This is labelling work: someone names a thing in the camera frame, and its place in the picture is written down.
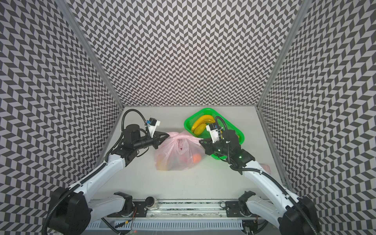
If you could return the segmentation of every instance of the bunch of bananas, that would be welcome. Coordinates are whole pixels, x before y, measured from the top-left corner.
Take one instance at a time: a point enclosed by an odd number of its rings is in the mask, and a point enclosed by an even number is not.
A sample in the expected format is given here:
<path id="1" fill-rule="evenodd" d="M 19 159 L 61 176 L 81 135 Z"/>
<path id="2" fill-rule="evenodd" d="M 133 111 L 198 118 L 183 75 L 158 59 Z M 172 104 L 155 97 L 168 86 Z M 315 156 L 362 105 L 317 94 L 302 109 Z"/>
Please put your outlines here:
<path id="1" fill-rule="evenodd" d="M 201 135 L 201 133 L 206 129 L 207 124 L 215 123 L 214 117 L 212 115 L 201 116 L 192 126 L 191 131 L 195 136 Z"/>

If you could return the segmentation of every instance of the green basket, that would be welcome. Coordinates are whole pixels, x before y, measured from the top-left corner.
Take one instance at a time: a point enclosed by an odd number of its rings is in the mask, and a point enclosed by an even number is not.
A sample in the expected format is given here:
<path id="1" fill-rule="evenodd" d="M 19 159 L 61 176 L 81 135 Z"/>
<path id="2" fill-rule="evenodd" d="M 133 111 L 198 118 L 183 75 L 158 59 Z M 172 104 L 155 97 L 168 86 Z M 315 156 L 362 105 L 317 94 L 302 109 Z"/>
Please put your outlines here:
<path id="1" fill-rule="evenodd" d="M 242 144 L 244 142 L 244 134 L 243 132 L 241 132 L 238 128 L 236 128 L 231 122 L 229 122 L 227 119 L 225 119 L 222 115 L 220 115 L 217 111 L 215 111 L 214 109 L 211 109 L 211 108 L 204 108 L 204 109 L 201 109 L 200 111 L 198 111 L 197 113 L 193 114 L 192 116 L 190 116 L 189 118 L 187 118 L 185 121 L 184 121 L 184 128 L 189 132 L 191 133 L 192 135 L 194 135 L 192 132 L 191 132 L 191 127 L 192 125 L 195 123 L 195 121 L 197 121 L 197 119 L 199 119 L 201 116 L 204 116 L 204 115 L 212 115 L 214 118 L 216 116 L 220 116 L 221 118 L 224 119 L 224 121 L 226 122 L 226 125 L 227 125 L 227 128 L 229 130 L 234 130 L 235 133 L 239 136 L 239 143 Z M 223 127 L 223 124 L 221 121 L 218 122 L 219 125 L 221 127 Z M 207 130 L 204 130 L 204 132 L 198 136 L 199 138 L 203 138 L 203 139 L 206 139 L 206 138 L 210 138 L 210 133 L 207 131 Z M 219 157 L 217 157 L 216 155 L 212 154 L 212 157 L 214 157 L 215 159 L 219 159 Z"/>

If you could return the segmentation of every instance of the white tabletop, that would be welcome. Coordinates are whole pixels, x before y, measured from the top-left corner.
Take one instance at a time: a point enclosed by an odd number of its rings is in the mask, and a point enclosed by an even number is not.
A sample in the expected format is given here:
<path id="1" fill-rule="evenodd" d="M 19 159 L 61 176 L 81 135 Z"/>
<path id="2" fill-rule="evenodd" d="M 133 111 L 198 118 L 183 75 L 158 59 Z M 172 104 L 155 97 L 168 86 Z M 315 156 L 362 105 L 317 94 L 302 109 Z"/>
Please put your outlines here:
<path id="1" fill-rule="evenodd" d="M 145 117 L 161 121 L 157 128 L 162 132 L 181 132 L 183 123 L 192 114 L 203 107 L 142 107 L 136 108 Z M 270 166 L 271 175 L 280 182 L 276 165 L 267 144 L 255 107 L 212 107 L 229 122 L 240 129 L 245 137 L 242 148 L 251 153 L 259 163 Z M 139 124 L 143 127 L 140 116 L 130 112 L 125 118 L 125 126 Z M 112 146 L 121 133 L 118 124 Z M 229 168 L 228 164 L 206 156 L 196 166 L 184 171 L 157 171 L 154 165 L 154 148 L 129 166 L 114 175 L 94 196 L 102 199 L 121 191 L 134 199 L 154 196 L 158 199 L 237 199 L 244 191 L 253 191 L 265 198 L 264 194 L 249 179 Z"/>

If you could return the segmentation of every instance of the translucent plastic bag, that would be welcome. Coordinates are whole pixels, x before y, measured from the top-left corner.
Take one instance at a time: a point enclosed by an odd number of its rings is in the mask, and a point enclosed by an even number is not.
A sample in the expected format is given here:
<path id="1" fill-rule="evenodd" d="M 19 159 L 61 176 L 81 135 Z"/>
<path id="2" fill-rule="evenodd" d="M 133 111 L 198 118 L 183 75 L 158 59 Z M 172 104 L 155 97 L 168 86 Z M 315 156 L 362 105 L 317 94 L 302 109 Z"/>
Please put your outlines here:
<path id="1" fill-rule="evenodd" d="M 186 170 L 193 167 L 205 156 L 205 149 L 200 145 L 200 138 L 183 131 L 168 132 L 167 140 L 155 150 L 154 161 L 157 170 Z"/>

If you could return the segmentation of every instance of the black and white patterned backdrop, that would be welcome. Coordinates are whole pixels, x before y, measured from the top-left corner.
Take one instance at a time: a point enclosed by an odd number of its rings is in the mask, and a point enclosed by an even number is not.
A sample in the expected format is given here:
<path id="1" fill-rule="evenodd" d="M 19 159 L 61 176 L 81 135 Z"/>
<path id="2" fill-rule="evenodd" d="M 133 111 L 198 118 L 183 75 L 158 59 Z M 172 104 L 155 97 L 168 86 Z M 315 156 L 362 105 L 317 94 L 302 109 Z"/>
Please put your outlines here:
<path id="1" fill-rule="evenodd" d="M 301 0 L 67 0 L 125 105 L 255 105 Z"/>
<path id="2" fill-rule="evenodd" d="M 262 112 L 323 234 L 375 234 L 376 1 L 314 0 Z"/>
<path id="3" fill-rule="evenodd" d="M 0 31 L 0 234 L 27 234 L 50 191 L 94 167 L 120 109 L 53 0 L 1 1 Z"/>

